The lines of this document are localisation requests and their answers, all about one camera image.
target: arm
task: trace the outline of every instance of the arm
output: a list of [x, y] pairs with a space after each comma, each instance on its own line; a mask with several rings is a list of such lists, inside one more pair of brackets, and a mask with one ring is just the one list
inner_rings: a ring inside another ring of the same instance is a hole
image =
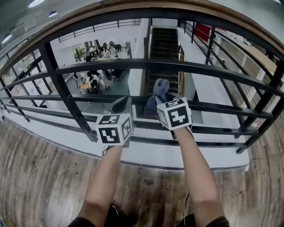
[[78, 217], [89, 220], [95, 227], [103, 227], [106, 221], [115, 193], [121, 153], [122, 146], [110, 148], [89, 182]]
[[196, 223], [205, 227], [214, 219], [223, 216], [214, 176], [194, 138], [186, 128], [174, 130], [181, 147], [185, 180], [193, 201]]

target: blue cloth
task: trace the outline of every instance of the blue cloth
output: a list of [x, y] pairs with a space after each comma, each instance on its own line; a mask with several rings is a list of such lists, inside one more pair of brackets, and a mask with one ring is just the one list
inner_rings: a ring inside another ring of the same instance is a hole
[[145, 106], [145, 112], [147, 114], [156, 114], [157, 113], [157, 103], [155, 96], [158, 96], [162, 102], [167, 102], [166, 93], [170, 87], [169, 81], [166, 79], [157, 79], [153, 88], [153, 96], [148, 99]]

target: apriltag cube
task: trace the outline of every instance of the apriltag cube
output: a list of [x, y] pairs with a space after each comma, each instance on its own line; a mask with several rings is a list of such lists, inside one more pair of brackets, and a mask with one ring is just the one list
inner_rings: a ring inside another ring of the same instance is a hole
[[98, 138], [105, 145], [123, 145], [132, 134], [129, 113], [101, 115], [97, 122]]
[[178, 129], [192, 124], [191, 110], [186, 98], [176, 99], [157, 105], [160, 121], [168, 130]]

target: red panel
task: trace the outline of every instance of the red panel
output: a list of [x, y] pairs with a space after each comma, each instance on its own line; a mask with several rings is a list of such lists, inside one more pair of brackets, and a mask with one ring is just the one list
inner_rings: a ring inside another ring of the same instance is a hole
[[[200, 24], [200, 23], [195, 23], [195, 27], [198, 28], [199, 30], [203, 31], [205, 34], [209, 35], [210, 34], [210, 29], [207, 28], [206, 26]], [[199, 30], [195, 29], [194, 34], [196, 36], [199, 36], [201, 39], [203, 39], [205, 42], [208, 42], [208, 37], [200, 32]]]

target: staircase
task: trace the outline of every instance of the staircase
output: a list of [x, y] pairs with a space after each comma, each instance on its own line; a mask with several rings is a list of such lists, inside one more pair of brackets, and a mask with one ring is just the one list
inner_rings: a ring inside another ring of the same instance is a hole
[[[176, 29], [153, 28], [150, 59], [178, 60], [178, 33]], [[178, 92], [178, 72], [155, 69], [148, 72], [146, 95], [153, 94], [155, 81], [159, 78], [169, 81], [169, 92]]]

